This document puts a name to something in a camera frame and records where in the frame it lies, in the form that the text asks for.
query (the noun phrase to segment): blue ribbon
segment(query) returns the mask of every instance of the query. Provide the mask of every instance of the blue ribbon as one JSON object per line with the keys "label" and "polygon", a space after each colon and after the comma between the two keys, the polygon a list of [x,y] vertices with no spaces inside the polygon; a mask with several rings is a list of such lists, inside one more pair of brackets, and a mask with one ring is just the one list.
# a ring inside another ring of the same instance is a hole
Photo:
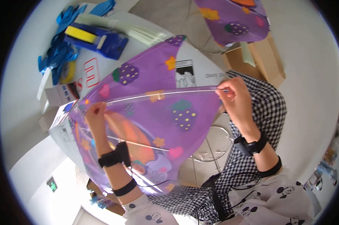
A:
{"label": "blue ribbon", "polygon": [[77,5],[75,8],[69,6],[65,11],[61,12],[57,17],[57,24],[59,24],[57,34],[64,31],[78,16],[79,13],[83,13],[87,5],[79,8]]}
{"label": "blue ribbon", "polygon": [[101,17],[104,14],[108,13],[110,10],[112,10],[115,4],[116,4],[115,0],[108,0],[102,2],[96,5],[89,13]]}
{"label": "blue ribbon", "polygon": [[79,13],[83,13],[87,5],[79,8],[69,6],[65,11],[61,12],[57,17],[59,24],[56,35],[51,41],[51,47],[47,51],[47,56],[42,59],[38,57],[38,69],[44,74],[47,67],[52,69],[53,85],[57,85],[61,77],[62,68],[65,62],[75,60],[78,56],[78,51],[75,53],[71,44],[64,41],[65,29],[75,20]]}

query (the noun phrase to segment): white sleeve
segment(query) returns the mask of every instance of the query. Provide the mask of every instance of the white sleeve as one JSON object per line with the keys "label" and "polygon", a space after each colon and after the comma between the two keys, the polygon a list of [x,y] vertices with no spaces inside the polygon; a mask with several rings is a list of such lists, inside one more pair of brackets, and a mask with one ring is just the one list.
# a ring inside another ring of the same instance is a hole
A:
{"label": "white sleeve", "polygon": [[302,225],[313,223],[313,205],[302,184],[289,178],[286,172],[268,178],[234,211],[249,225]]}
{"label": "white sleeve", "polygon": [[123,218],[127,219],[126,225],[178,224],[170,212],[159,205],[152,204],[145,194],[122,207],[126,211],[123,214]]}

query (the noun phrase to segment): hand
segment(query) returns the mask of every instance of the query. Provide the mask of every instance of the hand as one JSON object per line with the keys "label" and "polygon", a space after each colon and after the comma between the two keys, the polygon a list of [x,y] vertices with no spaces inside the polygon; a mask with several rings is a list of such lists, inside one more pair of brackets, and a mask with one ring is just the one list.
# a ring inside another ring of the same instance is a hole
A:
{"label": "hand", "polygon": [[91,129],[91,133],[95,142],[107,142],[106,130],[104,126],[104,111],[106,110],[105,102],[97,102],[93,104],[86,113],[84,118]]}
{"label": "hand", "polygon": [[216,90],[231,120],[248,143],[258,141],[261,132],[252,117],[252,98],[240,77],[221,83]]}

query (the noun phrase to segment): white shirt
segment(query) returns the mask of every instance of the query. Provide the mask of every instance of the white shirt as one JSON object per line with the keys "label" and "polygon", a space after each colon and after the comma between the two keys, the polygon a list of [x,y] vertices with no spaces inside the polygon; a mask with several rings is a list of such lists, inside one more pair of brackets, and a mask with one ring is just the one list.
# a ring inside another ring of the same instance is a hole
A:
{"label": "white shirt", "polygon": [[[253,182],[236,187],[254,185]],[[246,196],[246,201],[233,208],[234,218],[220,225],[302,225],[312,220],[313,205],[302,185],[289,178],[288,169],[262,179],[260,183],[246,190],[231,190],[229,199],[232,206]],[[163,207],[152,204],[143,194],[138,199],[122,206],[126,213],[126,225],[175,225],[173,215]]]}

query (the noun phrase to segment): blue tape dispenser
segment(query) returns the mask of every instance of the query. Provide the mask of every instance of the blue tape dispenser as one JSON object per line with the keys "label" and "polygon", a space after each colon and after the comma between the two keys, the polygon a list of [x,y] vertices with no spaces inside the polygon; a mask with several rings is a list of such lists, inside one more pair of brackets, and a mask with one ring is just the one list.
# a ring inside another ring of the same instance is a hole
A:
{"label": "blue tape dispenser", "polygon": [[119,59],[128,42],[123,34],[79,23],[71,23],[65,34],[64,41],[114,60]]}

